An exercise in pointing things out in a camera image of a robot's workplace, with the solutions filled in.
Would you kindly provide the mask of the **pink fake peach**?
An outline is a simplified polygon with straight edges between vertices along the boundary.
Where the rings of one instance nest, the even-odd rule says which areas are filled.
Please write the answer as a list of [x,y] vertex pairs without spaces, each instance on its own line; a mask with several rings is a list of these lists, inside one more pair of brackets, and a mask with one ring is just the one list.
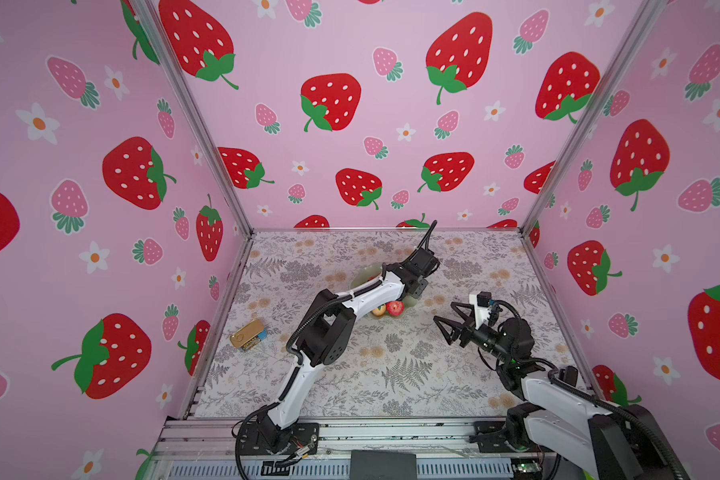
[[386,312],[392,317],[399,317],[405,311],[403,301],[391,301],[386,304]]

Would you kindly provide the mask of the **red yellow fake apple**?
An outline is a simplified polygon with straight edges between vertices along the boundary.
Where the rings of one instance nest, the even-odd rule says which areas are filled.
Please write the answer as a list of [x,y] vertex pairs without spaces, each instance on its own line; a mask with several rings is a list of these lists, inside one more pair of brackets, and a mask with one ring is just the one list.
[[380,305],[379,307],[372,310],[372,314],[376,317],[382,317],[386,314],[387,307],[385,304]]

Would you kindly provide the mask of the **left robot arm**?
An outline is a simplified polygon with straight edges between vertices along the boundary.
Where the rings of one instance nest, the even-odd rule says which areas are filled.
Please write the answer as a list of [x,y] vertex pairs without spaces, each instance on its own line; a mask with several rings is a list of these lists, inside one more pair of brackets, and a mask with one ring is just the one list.
[[421,244],[404,260],[384,264],[378,275],[354,289],[340,293],[324,289],[316,295],[286,342],[294,362],[276,400],[255,414],[259,437],[269,447],[287,440],[322,370],[346,351],[356,321],[389,302],[419,298],[439,265],[435,253]]

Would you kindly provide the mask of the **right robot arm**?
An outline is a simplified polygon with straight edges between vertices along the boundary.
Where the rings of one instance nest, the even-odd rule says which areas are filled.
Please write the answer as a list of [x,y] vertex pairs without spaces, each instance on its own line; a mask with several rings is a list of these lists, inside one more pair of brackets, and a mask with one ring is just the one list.
[[434,316],[446,342],[473,344],[489,354],[492,370],[520,401],[504,425],[477,431],[477,444],[504,443],[521,451],[534,446],[562,457],[592,479],[686,479],[689,474],[653,415],[622,407],[577,386],[574,367],[559,368],[533,354],[529,323],[503,300],[454,302],[457,319]]

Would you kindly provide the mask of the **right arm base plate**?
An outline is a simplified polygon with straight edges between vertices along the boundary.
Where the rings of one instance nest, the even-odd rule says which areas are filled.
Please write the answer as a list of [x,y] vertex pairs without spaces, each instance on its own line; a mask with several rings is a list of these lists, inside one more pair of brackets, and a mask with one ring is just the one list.
[[543,447],[536,444],[513,444],[504,421],[483,420],[473,424],[474,432],[467,437],[481,453],[545,453]]

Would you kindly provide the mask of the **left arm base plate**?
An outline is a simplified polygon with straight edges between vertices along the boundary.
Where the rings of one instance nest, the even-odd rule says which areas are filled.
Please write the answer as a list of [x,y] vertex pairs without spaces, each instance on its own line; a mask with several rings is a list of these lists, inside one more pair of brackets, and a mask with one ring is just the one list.
[[284,430],[274,425],[249,422],[240,427],[236,450],[242,456],[315,454],[320,433],[319,423],[295,423]]

